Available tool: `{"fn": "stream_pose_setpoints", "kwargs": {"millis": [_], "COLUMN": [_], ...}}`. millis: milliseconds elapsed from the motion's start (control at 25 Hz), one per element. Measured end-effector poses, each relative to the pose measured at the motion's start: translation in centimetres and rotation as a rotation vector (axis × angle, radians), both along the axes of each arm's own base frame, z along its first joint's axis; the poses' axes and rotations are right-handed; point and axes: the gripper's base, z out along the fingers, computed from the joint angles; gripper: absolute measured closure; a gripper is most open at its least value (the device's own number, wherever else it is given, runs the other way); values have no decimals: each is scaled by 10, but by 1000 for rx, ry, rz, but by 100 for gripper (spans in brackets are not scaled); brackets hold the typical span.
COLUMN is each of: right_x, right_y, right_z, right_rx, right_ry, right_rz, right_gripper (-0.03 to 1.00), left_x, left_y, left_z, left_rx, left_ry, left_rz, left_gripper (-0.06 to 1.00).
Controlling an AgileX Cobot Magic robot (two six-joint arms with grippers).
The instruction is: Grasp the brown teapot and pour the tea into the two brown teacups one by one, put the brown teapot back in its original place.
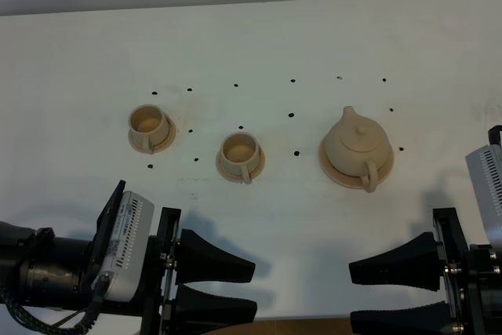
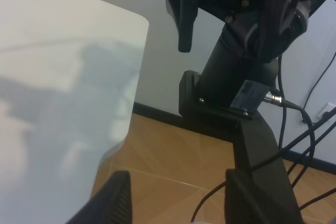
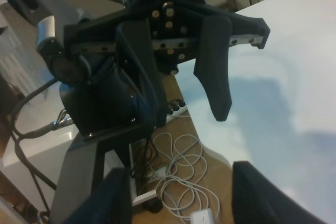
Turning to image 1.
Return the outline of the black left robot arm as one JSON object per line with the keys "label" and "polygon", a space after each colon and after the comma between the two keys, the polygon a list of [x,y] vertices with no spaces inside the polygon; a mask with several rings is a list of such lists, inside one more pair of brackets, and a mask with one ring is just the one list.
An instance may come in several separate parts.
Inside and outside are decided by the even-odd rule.
{"label": "black left robot arm", "polygon": [[180,215],[163,208],[152,235],[144,207],[109,207],[89,242],[4,223],[1,302],[22,327],[42,334],[87,334],[102,314],[138,317],[142,334],[204,334],[251,323],[254,301],[193,284],[247,283],[254,264],[179,229]]}

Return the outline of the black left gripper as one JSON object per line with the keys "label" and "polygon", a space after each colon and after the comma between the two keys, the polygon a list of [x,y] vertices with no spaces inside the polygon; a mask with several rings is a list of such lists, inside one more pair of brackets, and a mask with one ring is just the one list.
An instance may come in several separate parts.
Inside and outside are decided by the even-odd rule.
{"label": "black left gripper", "polygon": [[[248,283],[253,278],[253,262],[219,249],[192,230],[183,229],[176,245],[180,215],[180,209],[163,207],[156,236],[151,236],[153,246],[145,256],[140,334],[164,333],[164,307],[169,308],[175,261],[176,284]],[[256,312],[257,304],[252,300],[216,296],[180,285],[171,310],[171,334],[204,334],[251,323]]]}

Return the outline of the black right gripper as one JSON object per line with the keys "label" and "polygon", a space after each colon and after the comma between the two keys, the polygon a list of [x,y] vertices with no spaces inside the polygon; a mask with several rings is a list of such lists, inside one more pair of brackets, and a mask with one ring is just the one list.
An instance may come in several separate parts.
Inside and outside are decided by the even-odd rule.
{"label": "black right gripper", "polygon": [[440,289],[441,262],[449,305],[442,301],[394,311],[353,311],[353,333],[501,333],[501,248],[468,245],[454,208],[434,209],[433,221],[437,244],[432,232],[424,232],[386,253],[350,263],[349,271],[354,284],[436,292]]}

